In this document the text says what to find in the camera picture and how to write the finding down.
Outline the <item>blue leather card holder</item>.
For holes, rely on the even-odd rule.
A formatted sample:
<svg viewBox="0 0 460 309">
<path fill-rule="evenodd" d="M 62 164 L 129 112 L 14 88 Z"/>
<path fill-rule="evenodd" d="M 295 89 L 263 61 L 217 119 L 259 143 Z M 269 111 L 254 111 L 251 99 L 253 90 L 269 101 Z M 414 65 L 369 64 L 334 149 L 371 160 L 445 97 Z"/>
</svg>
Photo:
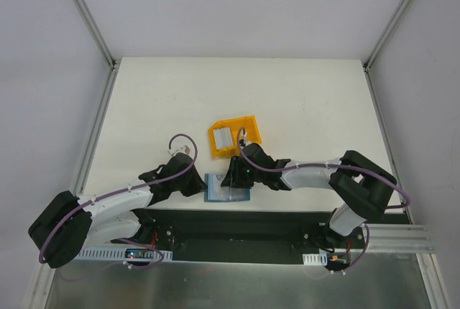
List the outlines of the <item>blue leather card holder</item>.
<svg viewBox="0 0 460 309">
<path fill-rule="evenodd" d="M 229 188 L 222 188 L 221 181 L 225 175 L 217 173 L 206 173 L 205 183 L 208 189 L 204 194 L 204 201 L 209 203 L 229 203 L 239 201 L 229 201 Z"/>
</svg>

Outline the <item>yellow plastic bin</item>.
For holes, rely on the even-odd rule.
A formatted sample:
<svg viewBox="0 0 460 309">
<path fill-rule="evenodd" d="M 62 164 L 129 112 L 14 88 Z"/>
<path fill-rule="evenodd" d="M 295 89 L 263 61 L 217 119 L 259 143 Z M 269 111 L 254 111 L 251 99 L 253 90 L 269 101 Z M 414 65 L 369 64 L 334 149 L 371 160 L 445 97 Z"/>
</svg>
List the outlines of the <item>yellow plastic bin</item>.
<svg viewBox="0 0 460 309">
<path fill-rule="evenodd" d="M 233 140 L 234 140 L 234 146 L 218 151 L 216 149 L 216 145 L 215 145 L 215 141 L 213 137 L 213 130 L 222 128 L 222 127 L 229 127 L 231 129 L 231 133 L 232 133 Z M 215 122 L 208 129 L 208 140 L 209 140 L 209 144 L 211 148 L 211 157 L 213 159 L 228 159 L 228 158 L 231 158 L 239 154 L 239 148 L 237 145 L 238 143 L 237 135 L 241 128 L 244 129 L 245 131 L 244 134 L 247 136 L 248 142 L 255 142 L 258 144 L 262 143 L 262 137 L 259 132 L 259 127 L 258 127 L 255 115 L 220 120 L 220 121 Z"/>
</svg>

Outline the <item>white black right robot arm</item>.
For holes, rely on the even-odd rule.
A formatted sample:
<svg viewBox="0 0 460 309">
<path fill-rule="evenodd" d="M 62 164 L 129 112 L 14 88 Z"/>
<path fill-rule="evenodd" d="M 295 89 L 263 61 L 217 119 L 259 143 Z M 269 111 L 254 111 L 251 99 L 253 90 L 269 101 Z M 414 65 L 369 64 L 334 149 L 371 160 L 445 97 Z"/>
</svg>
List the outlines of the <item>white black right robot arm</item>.
<svg viewBox="0 0 460 309">
<path fill-rule="evenodd" d="M 329 162 L 306 163 L 271 158 L 259 144 L 233 156 L 221 182 L 224 188 L 250 189 L 261 183 L 271 190 L 318 188 L 334 191 L 343 201 L 323 227 L 324 241 L 340 247 L 352 231 L 369 220 L 380 220 L 396 190 L 396 179 L 362 154 L 349 150 Z"/>
</svg>

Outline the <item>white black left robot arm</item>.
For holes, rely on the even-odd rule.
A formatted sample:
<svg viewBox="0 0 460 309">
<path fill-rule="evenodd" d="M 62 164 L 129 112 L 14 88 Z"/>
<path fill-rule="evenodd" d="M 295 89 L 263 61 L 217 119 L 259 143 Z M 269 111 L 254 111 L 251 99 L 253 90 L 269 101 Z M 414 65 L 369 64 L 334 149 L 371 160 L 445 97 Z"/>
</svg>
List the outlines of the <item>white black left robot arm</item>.
<svg viewBox="0 0 460 309">
<path fill-rule="evenodd" d="M 88 246 L 128 239 L 138 244 L 155 241 L 154 227 L 142 209 L 167 200 L 206 191 L 193 159 L 183 152 L 167 164 L 143 172 L 121 190 L 105 195 L 58 193 L 29 227 L 39 249 L 39 262 L 60 268 Z"/>
</svg>

